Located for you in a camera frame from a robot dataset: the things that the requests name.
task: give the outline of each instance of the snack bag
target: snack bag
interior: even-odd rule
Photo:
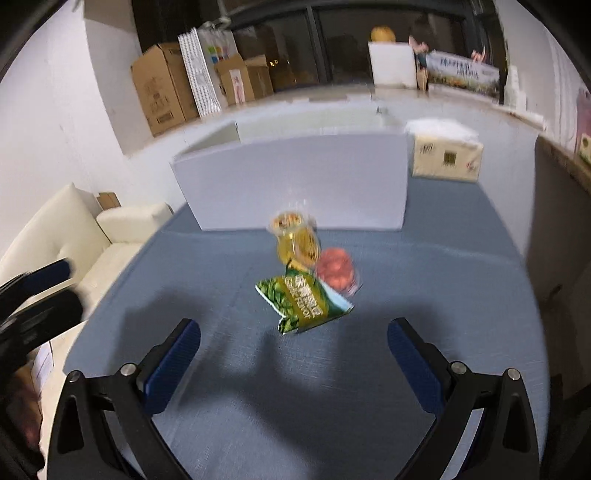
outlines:
[[[289,270],[282,277],[261,280],[258,293],[281,315],[278,330],[303,332],[346,315],[353,304],[322,280],[305,272]]]

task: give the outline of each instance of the blue table surface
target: blue table surface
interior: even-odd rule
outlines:
[[[319,237],[350,252],[363,284],[355,308],[280,336],[277,314],[254,289],[282,273],[275,238],[202,232],[183,207],[103,298],[65,371],[111,374],[193,318],[202,345],[154,417],[192,478],[392,479],[433,422],[388,350],[387,324],[405,316],[425,341],[475,372],[518,368],[542,450],[549,392],[542,325],[521,257],[477,184],[411,178],[401,231]],[[444,478],[457,473],[477,425],[473,415]]]

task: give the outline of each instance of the sofa cushion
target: sofa cushion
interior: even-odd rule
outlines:
[[[147,242],[173,216],[166,203],[117,207],[101,212],[96,223],[111,242]]]
[[[41,207],[8,247],[0,260],[0,284],[60,258],[70,260],[71,283],[78,283],[110,244],[74,184],[69,184]]]
[[[112,244],[80,281],[76,292],[84,305],[88,318],[121,271],[142,248],[142,244]]]

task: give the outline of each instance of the printed banner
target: printed banner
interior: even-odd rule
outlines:
[[[451,53],[427,54],[429,82],[462,88],[499,99],[499,69]]]

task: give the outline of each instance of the white foam board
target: white foam board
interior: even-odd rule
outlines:
[[[223,130],[212,135],[237,138],[229,133],[231,125]],[[288,209],[312,215],[319,228],[402,227],[408,181],[404,134],[384,130],[213,143],[205,139],[207,148],[191,147],[172,163],[204,230],[266,228]]]

